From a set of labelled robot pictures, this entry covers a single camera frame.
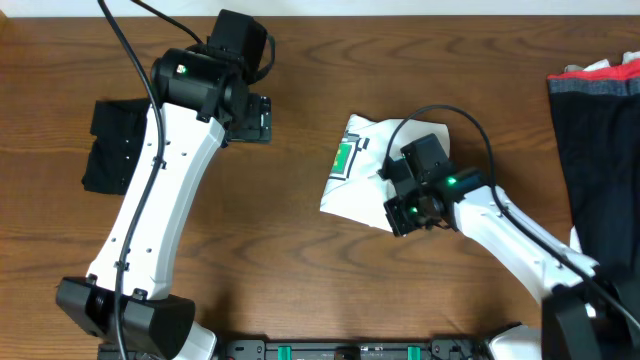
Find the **white t-shirt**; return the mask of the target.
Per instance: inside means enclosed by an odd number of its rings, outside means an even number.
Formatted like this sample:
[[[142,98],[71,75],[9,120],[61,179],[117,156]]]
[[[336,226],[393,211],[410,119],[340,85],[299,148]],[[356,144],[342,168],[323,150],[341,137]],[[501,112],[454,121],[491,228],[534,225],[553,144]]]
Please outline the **white t-shirt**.
[[[379,122],[353,114],[349,117],[326,182],[320,211],[389,232],[384,203],[395,196],[390,181],[378,174],[384,157],[400,157],[402,146],[434,134],[443,149],[450,150],[448,127],[444,124],[399,119]]]

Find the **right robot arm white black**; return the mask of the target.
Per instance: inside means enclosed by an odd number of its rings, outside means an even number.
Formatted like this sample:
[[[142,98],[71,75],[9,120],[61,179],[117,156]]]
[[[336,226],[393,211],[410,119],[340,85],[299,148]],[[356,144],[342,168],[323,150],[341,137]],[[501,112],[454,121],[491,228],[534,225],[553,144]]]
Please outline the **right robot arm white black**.
[[[396,194],[384,204],[395,236],[448,227],[488,250],[542,308],[542,326],[513,325],[482,344],[486,359],[636,359],[636,280],[565,245],[474,168],[447,160],[384,161]]]

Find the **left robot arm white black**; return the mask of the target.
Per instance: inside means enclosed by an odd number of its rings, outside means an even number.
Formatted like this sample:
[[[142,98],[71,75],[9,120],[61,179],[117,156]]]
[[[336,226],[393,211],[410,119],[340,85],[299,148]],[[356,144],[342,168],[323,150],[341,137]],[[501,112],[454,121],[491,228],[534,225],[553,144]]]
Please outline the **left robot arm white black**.
[[[175,296],[174,265],[203,174],[231,142],[271,139],[271,101],[250,91],[270,71],[264,48],[170,49],[150,77],[143,146],[122,206],[83,277],[61,280],[56,303],[116,359],[211,359],[216,335]]]

